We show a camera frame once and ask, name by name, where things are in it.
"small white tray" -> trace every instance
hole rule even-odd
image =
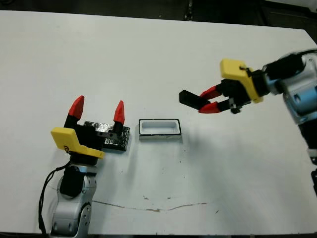
[[[179,139],[179,119],[139,119],[139,139]]]

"yellow plastic bracket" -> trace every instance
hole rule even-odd
[[[259,97],[256,89],[254,88],[252,78],[248,76],[246,69],[247,66],[243,61],[234,59],[222,59],[220,62],[221,77],[237,80],[242,83],[246,89],[249,98],[254,103],[260,103],[263,101],[263,97]]]
[[[90,155],[102,159],[105,153],[101,150],[89,148],[79,144],[76,132],[71,128],[55,127],[51,134],[58,149],[66,152],[76,152],[79,154]]]

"white table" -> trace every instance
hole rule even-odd
[[[0,11],[0,231],[39,232],[44,180],[69,158],[50,130],[84,95],[81,123],[111,123],[123,100],[131,127],[127,152],[98,162],[94,201],[109,205],[93,202],[90,234],[315,232],[315,166],[281,96],[237,115],[178,102],[218,84],[222,58],[257,69],[314,47],[295,29]],[[153,118],[180,119],[182,140],[139,141],[138,119]]]

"gray scuff mark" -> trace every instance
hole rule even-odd
[[[160,212],[160,209],[143,209],[144,211],[150,211],[150,212]]]
[[[115,204],[111,204],[111,203],[107,203],[107,202],[99,202],[99,201],[94,201],[94,200],[93,200],[93,202],[108,205],[108,206],[113,206],[113,207],[127,208],[127,207],[123,207],[123,206],[119,206],[119,205],[115,205]]]
[[[157,209],[146,208],[146,209],[144,209],[144,208],[135,208],[135,207],[124,207],[124,206],[119,206],[119,205],[112,204],[112,203],[107,203],[107,202],[100,202],[100,201],[96,201],[96,200],[93,200],[93,202],[104,204],[104,205],[108,205],[108,206],[118,207],[118,208],[125,208],[125,209],[138,210],[138,211],[148,211],[148,212],[173,211],[175,209],[182,208],[182,207],[190,207],[190,206],[197,206],[197,205],[207,205],[206,202],[200,202],[200,203],[185,204],[185,205],[173,207],[173,208],[170,208],[170,209],[160,209],[160,208],[157,208]]]
[[[200,202],[200,203],[192,203],[192,204],[181,205],[181,206],[178,206],[178,207],[173,207],[171,209],[168,209],[168,211],[172,211],[172,210],[175,210],[175,209],[178,209],[178,208],[181,208],[181,207],[190,207],[190,206],[196,206],[196,205],[207,205],[207,203],[206,202]]]

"black taped block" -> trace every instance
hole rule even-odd
[[[179,93],[179,102],[197,110],[210,103],[208,100],[186,90]]]
[[[98,123],[92,121],[85,121],[84,126],[93,126],[97,132],[112,132],[113,125],[112,124],[105,124],[105,123]],[[122,128],[121,136],[117,139],[106,138],[105,143],[103,144],[104,149],[113,149],[113,150],[121,150],[126,151],[130,136],[130,128],[124,126]]]

